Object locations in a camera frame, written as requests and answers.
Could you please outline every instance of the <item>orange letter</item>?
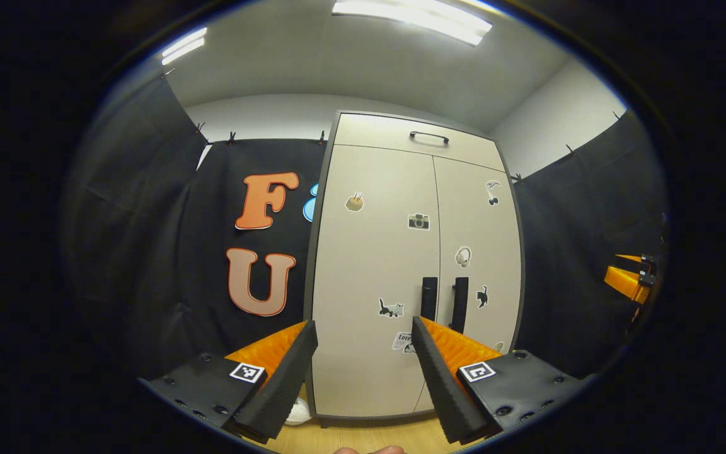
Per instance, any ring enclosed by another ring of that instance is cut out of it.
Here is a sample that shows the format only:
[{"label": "orange letter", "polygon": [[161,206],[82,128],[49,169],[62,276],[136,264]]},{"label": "orange letter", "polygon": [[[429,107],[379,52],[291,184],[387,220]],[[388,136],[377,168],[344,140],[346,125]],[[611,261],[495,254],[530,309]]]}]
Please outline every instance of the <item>orange letter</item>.
[{"label": "orange letter", "polygon": [[265,263],[270,265],[270,296],[259,301],[251,295],[251,265],[256,262],[252,250],[231,248],[228,257],[228,296],[247,313],[270,317],[282,312],[287,299],[287,274],[296,265],[296,259],[282,253],[269,253]]},{"label": "orange letter", "polygon": [[271,173],[271,175],[248,175],[243,180],[248,190],[245,193],[245,207],[234,227],[239,230],[267,229],[274,224],[274,219],[268,216],[268,205],[274,212],[279,212],[285,206],[285,188],[274,187],[268,191],[272,184],[284,184],[288,189],[299,187],[299,176],[296,173]]}]

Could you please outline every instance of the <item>black handle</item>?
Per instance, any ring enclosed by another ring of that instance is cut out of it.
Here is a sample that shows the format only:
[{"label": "black handle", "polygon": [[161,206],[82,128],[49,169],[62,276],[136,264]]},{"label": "black handle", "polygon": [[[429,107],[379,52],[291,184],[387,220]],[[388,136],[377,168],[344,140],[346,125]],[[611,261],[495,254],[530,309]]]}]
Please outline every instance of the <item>black handle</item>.
[{"label": "black handle", "polygon": [[444,139],[444,143],[449,143],[449,141],[450,141],[448,138],[446,138],[444,136],[440,136],[438,134],[431,134],[429,132],[411,131],[411,137],[416,137],[416,134],[424,134],[426,136],[438,137],[440,139]]},{"label": "black handle", "polygon": [[456,277],[456,284],[452,287],[455,292],[455,299],[452,302],[452,322],[450,328],[464,334],[464,319],[466,318],[466,300],[470,293],[470,279],[468,277]]},{"label": "black handle", "polygon": [[439,293],[439,278],[422,278],[422,309],[420,315],[435,322],[435,297]]}]

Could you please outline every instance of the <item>wooden floor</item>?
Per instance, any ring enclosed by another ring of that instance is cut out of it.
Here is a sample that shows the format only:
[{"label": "wooden floor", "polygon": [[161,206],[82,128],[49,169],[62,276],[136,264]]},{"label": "wooden floor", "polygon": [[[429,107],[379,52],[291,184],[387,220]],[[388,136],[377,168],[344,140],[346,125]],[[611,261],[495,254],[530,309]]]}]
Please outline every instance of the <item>wooden floor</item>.
[{"label": "wooden floor", "polygon": [[[306,400],[304,386],[299,396]],[[475,443],[450,445],[438,417],[430,413],[398,421],[332,421],[326,429],[311,419],[299,426],[283,426],[276,439],[260,446],[283,454],[332,454],[347,446],[366,454],[388,445],[402,446],[408,454],[446,454]]]}]

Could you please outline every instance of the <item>ceiling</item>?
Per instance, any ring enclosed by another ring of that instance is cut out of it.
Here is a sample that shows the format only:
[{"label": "ceiling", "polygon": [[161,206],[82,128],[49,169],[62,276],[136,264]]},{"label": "ceiling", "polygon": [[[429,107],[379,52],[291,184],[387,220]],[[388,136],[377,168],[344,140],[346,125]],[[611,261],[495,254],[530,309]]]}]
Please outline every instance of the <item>ceiling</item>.
[{"label": "ceiling", "polygon": [[493,23],[473,48],[380,18],[332,16],[335,0],[259,0],[207,24],[205,45],[171,64],[184,107],[250,95],[342,95],[400,104],[492,130],[570,55],[522,23]]}]

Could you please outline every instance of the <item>cabinet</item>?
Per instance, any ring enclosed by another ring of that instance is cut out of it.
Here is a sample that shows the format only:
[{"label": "cabinet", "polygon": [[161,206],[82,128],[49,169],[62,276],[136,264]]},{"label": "cabinet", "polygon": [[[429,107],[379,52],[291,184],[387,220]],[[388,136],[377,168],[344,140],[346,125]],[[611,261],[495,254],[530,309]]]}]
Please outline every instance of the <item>cabinet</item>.
[{"label": "cabinet", "polygon": [[[512,187],[493,141],[421,120],[339,112],[306,282],[305,317],[319,337],[311,410],[432,410],[409,340],[412,316],[424,311],[447,325],[461,305],[464,334],[507,352],[521,314],[521,255]],[[460,277],[469,289],[455,302]]]}]

